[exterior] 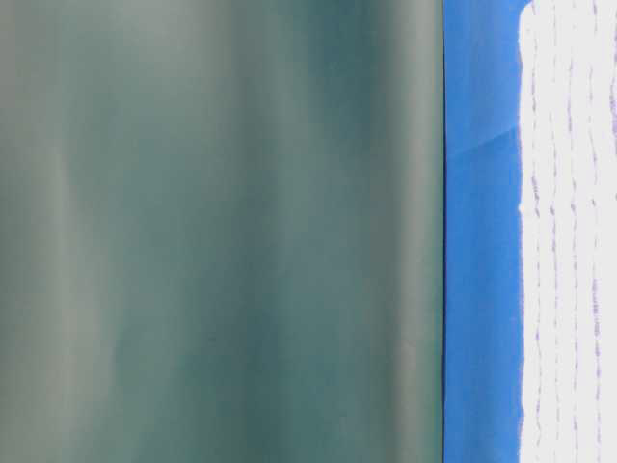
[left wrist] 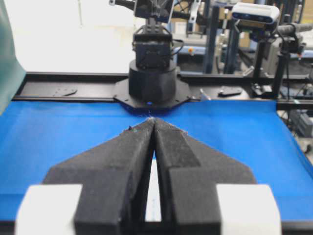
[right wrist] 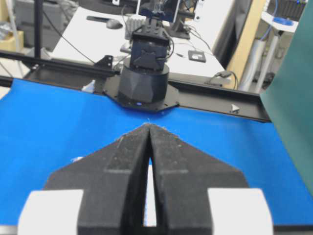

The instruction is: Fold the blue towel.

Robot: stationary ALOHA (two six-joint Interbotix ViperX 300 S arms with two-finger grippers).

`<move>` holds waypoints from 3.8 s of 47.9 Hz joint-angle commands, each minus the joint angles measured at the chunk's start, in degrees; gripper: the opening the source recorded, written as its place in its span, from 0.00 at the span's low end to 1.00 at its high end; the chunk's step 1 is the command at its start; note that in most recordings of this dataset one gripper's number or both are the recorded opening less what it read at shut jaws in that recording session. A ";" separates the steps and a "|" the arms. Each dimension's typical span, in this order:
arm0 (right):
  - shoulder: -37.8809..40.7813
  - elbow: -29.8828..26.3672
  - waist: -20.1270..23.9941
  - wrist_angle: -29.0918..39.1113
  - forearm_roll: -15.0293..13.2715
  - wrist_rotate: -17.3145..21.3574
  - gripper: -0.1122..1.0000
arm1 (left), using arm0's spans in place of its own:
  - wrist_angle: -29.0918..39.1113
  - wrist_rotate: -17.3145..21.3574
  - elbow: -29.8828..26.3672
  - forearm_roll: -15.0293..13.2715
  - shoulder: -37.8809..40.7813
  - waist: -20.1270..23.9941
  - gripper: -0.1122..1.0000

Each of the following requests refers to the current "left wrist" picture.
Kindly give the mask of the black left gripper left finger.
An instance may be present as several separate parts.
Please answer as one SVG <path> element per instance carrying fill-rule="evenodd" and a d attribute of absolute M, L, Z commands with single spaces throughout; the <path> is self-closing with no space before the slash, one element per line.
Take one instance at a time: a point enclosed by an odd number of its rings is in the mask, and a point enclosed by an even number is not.
<path fill-rule="evenodd" d="M 81 184 L 78 235 L 129 235 L 144 221 L 154 141 L 153 118 L 50 168 L 44 184 Z"/>

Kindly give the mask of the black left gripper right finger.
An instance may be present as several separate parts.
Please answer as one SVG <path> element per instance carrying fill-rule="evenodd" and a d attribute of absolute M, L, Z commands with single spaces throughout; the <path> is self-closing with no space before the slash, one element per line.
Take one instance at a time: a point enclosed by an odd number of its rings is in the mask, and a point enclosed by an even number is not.
<path fill-rule="evenodd" d="M 154 137 L 162 220 L 176 235 L 219 235 L 217 184 L 256 184 L 251 169 L 157 118 Z"/>

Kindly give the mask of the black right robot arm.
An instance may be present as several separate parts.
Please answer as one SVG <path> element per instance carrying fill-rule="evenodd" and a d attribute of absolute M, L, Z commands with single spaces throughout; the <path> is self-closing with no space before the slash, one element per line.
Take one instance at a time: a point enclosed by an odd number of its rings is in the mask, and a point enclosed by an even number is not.
<path fill-rule="evenodd" d="M 201 1 L 190 0 L 187 12 L 174 10 L 176 0 L 111 0 L 111 6 L 124 6 L 145 24 L 133 34 L 135 59 L 130 62 L 128 78 L 117 82 L 114 99 L 137 109 L 170 109 L 191 98 L 189 85 L 177 78 L 172 33 L 164 27 L 172 18 L 195 23 L 203 19 Z"/>

